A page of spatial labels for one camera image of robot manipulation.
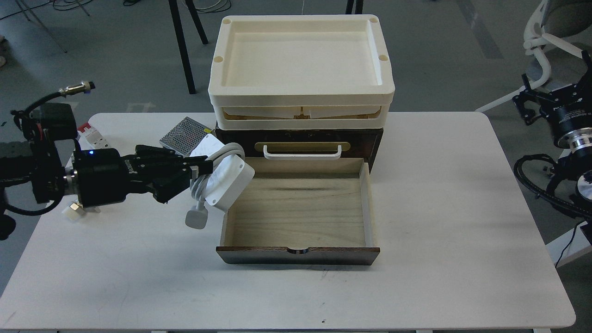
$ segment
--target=wooden drawer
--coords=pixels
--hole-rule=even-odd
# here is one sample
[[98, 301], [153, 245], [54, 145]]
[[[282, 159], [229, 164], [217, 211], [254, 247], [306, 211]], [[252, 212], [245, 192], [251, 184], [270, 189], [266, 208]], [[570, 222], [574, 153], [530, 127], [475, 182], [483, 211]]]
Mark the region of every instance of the wooden drawer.
[[[342, 158], [363, 158], [369, 170], [378, 152], [383, 129], [327, 129], [327, 130], [215, 130], [216, 137], [223, 143], [236, 142], [243, 146], [246, 156], [262, 157], [263, 144], [271, 143], [273, 153], [330, 153], [331, 148], [319, 148], [319, 143], [334, 143], [325, 147], [343, 145]], [[309, 143], [309, 148], [294, 149], [295, 143]]]
[[231, 206], [216, 251], [229, 264], [371, 265], [368, 163], [247, 158], [255, 177]]

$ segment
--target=white chair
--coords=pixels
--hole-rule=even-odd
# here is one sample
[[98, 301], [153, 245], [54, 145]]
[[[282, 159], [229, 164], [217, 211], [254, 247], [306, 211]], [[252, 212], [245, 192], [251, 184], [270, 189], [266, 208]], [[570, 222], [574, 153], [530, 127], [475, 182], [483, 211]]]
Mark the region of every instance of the white chair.
[[[563, 38], [576, 35], [592, 25], [592, 0], [543, 0], [530, 16], [524, 30], [524, 44], [526, 55], [534, 55], [535, 61], [526, 73], [532, 89], [552, 91], [564, 85], [575, 83], [584, 74], [586, 66], [582, 58], [583, 47], [589, 52], [589, 47], [578, 44], [577, 47]], [[547, 45], [554, 45], [557, 49], [544, 52]], [[484, 112], [512, 99], [524, 86], [486, 104], [477, 112]]]

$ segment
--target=white tray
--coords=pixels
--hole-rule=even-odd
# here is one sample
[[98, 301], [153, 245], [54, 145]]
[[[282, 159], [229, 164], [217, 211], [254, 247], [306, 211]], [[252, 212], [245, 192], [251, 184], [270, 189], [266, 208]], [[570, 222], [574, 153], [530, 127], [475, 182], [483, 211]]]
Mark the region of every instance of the white tray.
[[379, 128], [394, 90], [374, 15], [228, 16], [208, 89], [222, 129]]

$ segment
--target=gray floor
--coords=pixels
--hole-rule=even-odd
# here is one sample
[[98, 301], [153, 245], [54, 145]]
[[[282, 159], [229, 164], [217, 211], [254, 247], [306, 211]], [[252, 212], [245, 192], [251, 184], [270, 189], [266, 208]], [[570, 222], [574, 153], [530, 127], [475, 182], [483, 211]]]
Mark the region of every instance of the gray floor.
[[[28, 0], [31, 6], [44, 0]], [[213, 1], [197, 0], [198, 6]], [[234, 0], [227, 12], [201, 15], [210, 44], [203, 46], [191, 18], [181, 6], [195, 84], [187, 94], [179, 52], [166, 1], [143, 0], [133, 7], [121, 1], [94, 1], [81, 10], [55, 11], [51, 5], [37, 15], [68, 50], [63, 53], [48, 35], [23, 15], [0, 21], [7, 38], [0, 55], [0, 127], [3, 141], [20, 140], [9, 110], [24, 108], [40, 96], [81, 79], [93, 80], [90, 95], [68, 98], [78, 124], [100, 112], [212, 112], [207, 94], [210, 63], [221, 19], [226, 15], [341, 14], [345, 0]], [[522, 32], [538, 0], [371, 1], [364, 13], [381, 19], [397, 91], [391, 111], [472, 111], [520, 85], [530, 61], [522, 49]], [[0, 17], [18, 11], [13, 1], [0, 1]], [[592, 31], [576, 36], [590, 44]], [[558, 156], [542, 121], [526, 127], [510, 103], [487, 112], [509, 162], [527, 153]], [[467, 138], [479, 140], [478, 137]], [[71, 147], [60, 151], [67, 157]], [[29, 189], [11, 188], [9, 197], [34, 207]], [[574, 220], [563, 217], [525, 192], [543, 240], [569, 230]], [[0, 290], [6, 286], [37, 219], [18, 217], [9, 240], [0, 242]], [[592, 256], [558, 272], [575, 307], [574, 326], [553, 332], [592, 331]], [[507, 332], [529, 332], [512, 330]]]

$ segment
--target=white table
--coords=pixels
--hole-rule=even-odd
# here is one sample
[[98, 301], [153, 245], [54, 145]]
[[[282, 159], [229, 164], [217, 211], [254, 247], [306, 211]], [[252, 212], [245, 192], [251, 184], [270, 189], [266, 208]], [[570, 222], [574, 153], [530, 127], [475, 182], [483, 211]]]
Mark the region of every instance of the white table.
[[[122, 155], [185, 116], [97, 114]], [[559, 328], [574, 310], [486, 116], [392, 113], [372, 170], [370, 267], [228, 265], [221, 216], [132, 195], [70, 222], [44, 215], [0, 298], [4, 329]]]

